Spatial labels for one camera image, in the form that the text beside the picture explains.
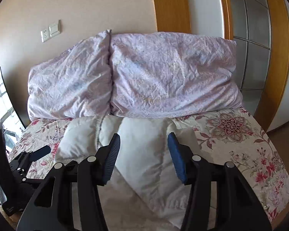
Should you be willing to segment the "white wall light switch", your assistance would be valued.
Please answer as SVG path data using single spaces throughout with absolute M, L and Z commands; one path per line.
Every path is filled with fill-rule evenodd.
M 49 27 L 49 34 L 51 38 L 61 34 L 60 20 L 58 20 L 56 23 L 50 24 L 48 27 Z

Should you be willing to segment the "floral quilted bedspread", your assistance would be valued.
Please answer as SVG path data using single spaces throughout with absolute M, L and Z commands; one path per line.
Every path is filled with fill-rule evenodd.
M 9 159 L 23 151 L 50 146 L 51 152 L 33 162 L 28 178 L 42 179 L 55 163 L 64 133 L 73 119 L 36 119 L 22 134 Z M 195 132 L 197 143 L 215 164 L 231 161 L 241 171 L 257 195 L 265 213 L 273 221 L 289 202 L 289 174 L 268 135 L 244 108 L 218 110 L 173 118 L 176 124 Z

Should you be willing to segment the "large flat screen television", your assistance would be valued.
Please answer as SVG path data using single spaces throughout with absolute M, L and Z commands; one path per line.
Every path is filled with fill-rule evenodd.
M 25 127 L 8 96 L 0 68 L 0 122 L 8 151 L 11 151 L 23 134 Z

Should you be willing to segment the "white wall power socket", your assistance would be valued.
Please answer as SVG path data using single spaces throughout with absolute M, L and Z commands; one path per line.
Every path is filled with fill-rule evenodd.
M 46 28 L 40 32 L 42 43 L 48 41 L 50 39 L 49 28 Z

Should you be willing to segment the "frosted glass sliding door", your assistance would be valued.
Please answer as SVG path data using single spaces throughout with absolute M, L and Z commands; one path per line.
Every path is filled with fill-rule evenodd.
M 230 0 L 236 42 L 234 79 L 243 106 L 255 114 L 265 86 L 271 55 L 271 19 L 267 0 Z

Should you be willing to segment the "beige puffer down jacket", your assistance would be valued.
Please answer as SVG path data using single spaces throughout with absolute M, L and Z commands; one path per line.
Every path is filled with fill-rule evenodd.
M 82 117 L 71 121 L 55 155 L 55 162 L 81 162 L 120 136 L 120 150 L 111 180 L 99 191 L 109 230 L 179 230 L 190 188 L 176 176 L 167 147 L 175 133 L 181 144 L 212 162 L 197 143 L 191 127 L 173 120 Z

